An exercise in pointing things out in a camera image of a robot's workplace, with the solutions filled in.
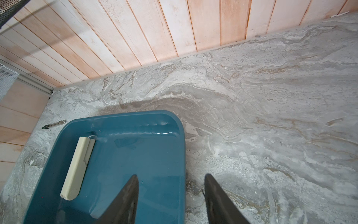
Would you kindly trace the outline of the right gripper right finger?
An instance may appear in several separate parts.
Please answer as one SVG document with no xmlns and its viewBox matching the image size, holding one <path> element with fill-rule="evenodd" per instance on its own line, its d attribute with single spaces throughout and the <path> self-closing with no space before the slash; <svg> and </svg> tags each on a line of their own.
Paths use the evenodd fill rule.
<svg viewBox="0 0 358 224">
<path fill-rule="evenodd" d="M 205 175 L 204 187 L 209 224 L 249 224 L 211 174 Z"/>
</svg>

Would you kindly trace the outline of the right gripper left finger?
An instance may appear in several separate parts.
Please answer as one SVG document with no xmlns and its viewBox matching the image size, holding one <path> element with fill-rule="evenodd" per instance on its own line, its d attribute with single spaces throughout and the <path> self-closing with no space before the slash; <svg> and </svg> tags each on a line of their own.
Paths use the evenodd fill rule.
<svg viewBox="0 0 358 224">
<path fill-rule="evenodd" d="M 139 180 L 132 175 L 95 224 L 134 224 L 139 198 Z"/>
</svg>

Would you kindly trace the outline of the teal plastic storage box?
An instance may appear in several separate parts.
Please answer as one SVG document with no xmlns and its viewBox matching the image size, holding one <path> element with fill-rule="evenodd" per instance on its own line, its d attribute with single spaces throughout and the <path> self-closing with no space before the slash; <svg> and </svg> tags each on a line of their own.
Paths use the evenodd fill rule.
<svg viewBox="0 0 358 224">
<path fill-rule="evenodd" d="M 60 196 L 80 137 L 95 139 L 78 196 Z M 139 180 L 137 224 L 185 222 L 184 128 L 169 111 L 76 119 L 59 133 L 25 224 L 94 224 L 129 179 Z"/>
</svg>

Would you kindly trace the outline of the black mesh basket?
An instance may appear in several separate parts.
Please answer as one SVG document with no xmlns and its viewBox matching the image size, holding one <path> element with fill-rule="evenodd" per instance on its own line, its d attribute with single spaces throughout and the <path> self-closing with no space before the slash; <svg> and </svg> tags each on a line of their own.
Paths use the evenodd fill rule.
<svg viewBox="0 0 358 224">
<path fill-rule="evenodd" d="M 28 4 L 30 0 L 1 0 L 0 27 L 2 28 L 16 13 Z"/>
</svg>

